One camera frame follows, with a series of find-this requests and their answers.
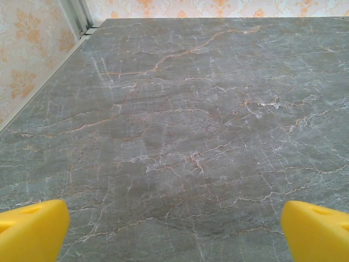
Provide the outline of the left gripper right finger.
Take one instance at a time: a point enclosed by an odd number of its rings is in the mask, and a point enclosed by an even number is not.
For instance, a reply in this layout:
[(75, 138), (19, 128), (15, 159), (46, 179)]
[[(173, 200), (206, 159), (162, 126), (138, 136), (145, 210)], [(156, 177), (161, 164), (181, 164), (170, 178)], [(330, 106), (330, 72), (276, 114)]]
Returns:
[(349, 262), (349, 213), (288, 201), (280, 222), (294, 262)]

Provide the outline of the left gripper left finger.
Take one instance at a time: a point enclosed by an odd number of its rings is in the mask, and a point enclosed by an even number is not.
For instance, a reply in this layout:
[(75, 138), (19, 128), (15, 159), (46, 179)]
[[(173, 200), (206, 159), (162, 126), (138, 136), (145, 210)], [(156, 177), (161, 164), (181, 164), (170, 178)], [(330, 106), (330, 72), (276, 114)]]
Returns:
[(69, 222), (63, 200), (0, 212), (0, 262), (56, 262)]

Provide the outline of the aluminium frame corner post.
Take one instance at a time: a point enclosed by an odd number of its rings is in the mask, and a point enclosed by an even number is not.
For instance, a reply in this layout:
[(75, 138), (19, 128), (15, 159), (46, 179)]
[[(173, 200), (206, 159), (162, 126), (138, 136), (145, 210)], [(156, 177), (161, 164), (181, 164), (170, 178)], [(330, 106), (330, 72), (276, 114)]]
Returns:
[(80, 39), (93, 27), (93, 19), (86, 0), (58, 0), (64, 16), (73, 32)]

